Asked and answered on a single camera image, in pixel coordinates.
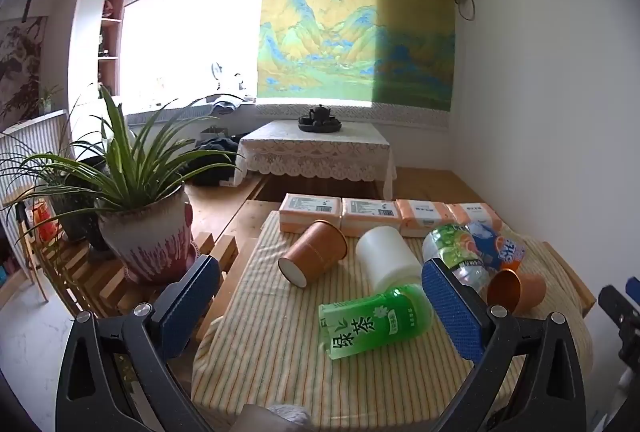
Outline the white plastic cup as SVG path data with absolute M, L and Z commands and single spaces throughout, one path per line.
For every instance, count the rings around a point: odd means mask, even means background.
M 396 228 L 368 230 L 356 244 L 356 258 L 375 294 L 421 281 L 421 263 Z

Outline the small orange cup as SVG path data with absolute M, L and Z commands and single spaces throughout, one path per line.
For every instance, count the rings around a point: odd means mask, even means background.
M 536 308 L 544 300 L 547 283 L 539 274 L 500 270 L 488 284 L 487 303 L 500 305 L 509 313 L 521 315 Z

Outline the large orange paper cup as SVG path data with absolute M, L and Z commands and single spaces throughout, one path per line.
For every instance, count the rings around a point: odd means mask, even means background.
M 278 259 L 280 273 L 293 286 L 308 288 L 345 259 L 348 243 L 334 224 L 317 220 Z

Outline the blue orange soda bottle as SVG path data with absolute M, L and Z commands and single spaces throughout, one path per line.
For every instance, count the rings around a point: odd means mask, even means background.
M 480 222 L 471 222 L 466 229 L 474 239 L 478 255 L 490 270 L 518 270 L 525 258 L 525 248 L 521 244 Z

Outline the green tea bottle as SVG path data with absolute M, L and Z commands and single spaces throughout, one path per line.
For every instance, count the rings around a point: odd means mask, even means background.
M 433 309 L 423 288 L 404 285 L 374 296 L 320 304 L 321 342 L 331 360 L 420 337 L 431 328 Z

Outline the wooden slatted plant stand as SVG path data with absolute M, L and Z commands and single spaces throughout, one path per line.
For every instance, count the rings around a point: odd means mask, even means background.
M 140 302 L 154 302 L 163 285 L 138 285 L 122 261 L 93 259 L 88 241 L 70 242 L 64 230 L 44 241 L 36 230 L 21 238 L 29 267 L 43 270 L 70 314 L 93 312 L 99 317 L 130 312 Z

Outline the grapefruit label clear bottle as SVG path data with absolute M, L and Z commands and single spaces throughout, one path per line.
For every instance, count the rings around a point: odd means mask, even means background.
M 465 226 L 446 224 L 429 232 L 423 241 L 422 256 L 424 261 L 441 259 L 462 285 L 478 293 L 488 286 L 488 269 Z

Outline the striped yellow tablecloth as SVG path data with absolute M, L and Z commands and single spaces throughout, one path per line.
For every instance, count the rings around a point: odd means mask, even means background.
M 271 212 L 219 326 L 206 332 L 192 370 L 194 405 L 217 431 L 247 404 L 300 406 L 320 431 L 416 430 L 435 421 L 471 371 L 435 320 L 421 337 L 331 360 L 318 307 L 368 296 L 350 254 L 307 289 L 280 273 L 296 241 Z

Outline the potted spider plant red-white pot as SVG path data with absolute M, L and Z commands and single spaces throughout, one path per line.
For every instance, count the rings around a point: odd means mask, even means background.
M 99 118 L 99 140 L 73 140 L 74 147 L 92 150 L 104 167 L 88 166 L 78 158 L 52 156 L 58 170 L 80 178 L 96 196 L 92 212 L 98 215 L 104 241 L 128 275 L 142 285 L 168 285 L 189 268 L 193 209 L 186 182 L 198 169 L 181 175 L 180 169 L 210 150 L 196 150 L 194 140 L 180 137 L 190 126 L 180 108 L 157 129 L 157 110 L 137 131 L 129 129 L 122 106 L 106 88 L 100 91 L 106 113 Z

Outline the dark bag on floor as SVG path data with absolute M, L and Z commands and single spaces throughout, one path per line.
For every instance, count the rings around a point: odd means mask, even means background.
M 232 180 L 235 170 L 235 156 L 239 149 L 237 140 L 226 136 L 215 136 L 195 145 L 196 150 L 210 150 L 210 154 L 198 157 L 180 169 L 181 175 L 204 169 L 188 178 L 195 186 L 219 186 Z

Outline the low table lace cloth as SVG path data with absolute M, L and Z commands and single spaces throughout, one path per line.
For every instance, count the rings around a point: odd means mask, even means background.
M 392 145 L 371 123 L 345 122 L 335 133 L 307 133 L 295 120 L 274 120 L 243 136 L 230 184 L 250 172 L 380 183 L 392 199 L 397 178 Z

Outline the black teapot set tray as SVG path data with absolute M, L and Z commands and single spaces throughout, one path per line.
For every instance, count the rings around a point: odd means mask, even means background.
M 306 133 L 329 134 L 340 132 L 342 122 L 331 114 L 329 107 L 318 105 L 311 108 L 306 116 L 300 116 L 297 126 Z

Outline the green landscape roller blind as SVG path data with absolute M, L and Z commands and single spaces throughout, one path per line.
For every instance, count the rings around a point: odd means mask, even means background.
M 262 0 L 257 94 L 447 111 L 454 0 Z

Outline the ink painting wall scroll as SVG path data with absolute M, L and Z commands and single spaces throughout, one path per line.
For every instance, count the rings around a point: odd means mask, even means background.
M 0 45 L 2 131 L 39 114 L 41 49 L 46 16 L 4 20 Z

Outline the white pink wall shelf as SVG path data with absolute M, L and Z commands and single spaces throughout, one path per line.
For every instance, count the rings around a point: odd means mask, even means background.
M 119 90 L 119 54 L 125 0 L 104 0 L 98 49 L 98 81 L 111 96 Z

